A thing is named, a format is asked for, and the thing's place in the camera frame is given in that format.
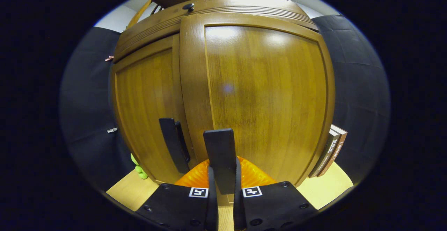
book spine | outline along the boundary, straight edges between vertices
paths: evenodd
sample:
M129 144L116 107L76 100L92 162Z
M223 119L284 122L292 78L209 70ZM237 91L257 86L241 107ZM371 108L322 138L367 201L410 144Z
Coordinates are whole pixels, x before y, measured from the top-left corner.
M309 175L309 178L313 178L317 176L321 170L324 167L324 164L327 163L327 161L330 159L331 154L334 152L335 146L337 144L338 139L340 138L340 135L332 136L329 135L327 145L329 146L329 149L325 149L326 153L322 154L318 162L316 163L314 169Z
M337 158L337 155L338 155L338 153L340 153L340 150L343 147L343 143L345 142L346 135L348 135L348 134L345 133L345 134L340 136L340 140L337 143L337 149L334 151L334 153L332 153L331 158L329 159L327 164L324 166L323 170L320 172L318 177L324 175L327 172L327 170L329 169L329 167L332 165L332 163L334 162L335 158Z

wooden cabinet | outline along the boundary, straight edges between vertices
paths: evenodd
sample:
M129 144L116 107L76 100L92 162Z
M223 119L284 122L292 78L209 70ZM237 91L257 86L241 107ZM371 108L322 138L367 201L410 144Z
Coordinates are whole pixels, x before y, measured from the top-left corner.
M197 164L183 108L178 50L179 35L172 35L135 51L112 69L120 130L137 162L158 183L175 183L182 176L164 142L159 118L182 123L189 165Z
M182 123L190 168L208 158L204 131L232 128L237 155L278 182L300 185L334 113L323 38L289 1L194 2L197 12L180 14L183 3L174 5L120 37L112 88L127 145L151 179L175 183L182 174L159 118Z
M180 27L180 73L198 161L207 159L204 131L232 128L236 155L276 181L305 179L334 112L321 35L248 14L189 16Z

wooden door panel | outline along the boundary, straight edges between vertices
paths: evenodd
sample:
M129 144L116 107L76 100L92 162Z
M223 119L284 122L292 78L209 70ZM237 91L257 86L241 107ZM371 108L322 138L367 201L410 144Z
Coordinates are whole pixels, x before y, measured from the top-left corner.
M185 18L180 37L197 158L207 158L203 131L232 128L237 155L276 181L299 185L322 153L334 112L332 64L321 35L277 19L216 13Z
M185 141L195 155L183 108L178 65L178 35L148 45L113 67L115 111L124 139L145 172L158 183L181 176L161 132L159 118L182 123Z

orange plastic object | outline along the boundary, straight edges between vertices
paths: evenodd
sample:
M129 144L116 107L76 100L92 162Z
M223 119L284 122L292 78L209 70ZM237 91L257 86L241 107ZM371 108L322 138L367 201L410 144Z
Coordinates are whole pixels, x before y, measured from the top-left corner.
M242 188L264 186L276 183L276 181L259 169L247 159L237 157L241 163L241 186ZM210 160L207 159L198 164L191 171L185 174L175 185L187 187L208 188L208 166Z

cabinet knob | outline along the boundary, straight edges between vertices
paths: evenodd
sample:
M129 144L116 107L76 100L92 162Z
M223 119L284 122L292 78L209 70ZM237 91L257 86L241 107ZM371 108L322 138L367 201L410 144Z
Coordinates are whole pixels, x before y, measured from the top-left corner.
M194 10L194 3L189 3L183 6L182 8L183 10L187 10L188 12L192 12Z

